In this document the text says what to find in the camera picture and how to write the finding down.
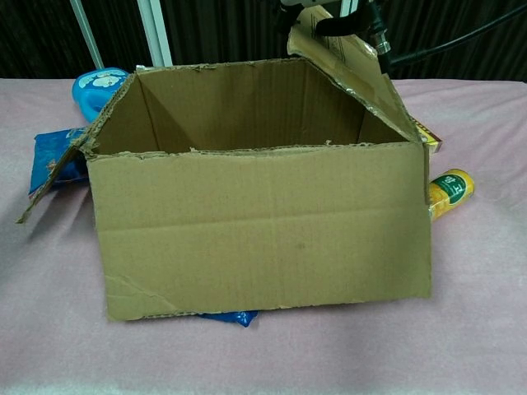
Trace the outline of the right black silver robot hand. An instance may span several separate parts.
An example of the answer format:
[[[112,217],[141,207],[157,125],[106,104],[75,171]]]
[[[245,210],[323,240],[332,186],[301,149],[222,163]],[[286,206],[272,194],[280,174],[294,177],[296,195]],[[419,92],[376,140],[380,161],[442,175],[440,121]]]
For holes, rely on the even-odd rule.
[[[275,1],[276,28],[286,35],[298,23],[298,17],[306,8],[323,6],[332,1]],[[330,17],[326,21],[315,23],[315,34],[318,36],[345,36],[367,30],[378,16],[377,1],[351,1],[353,9],[346,16]]]

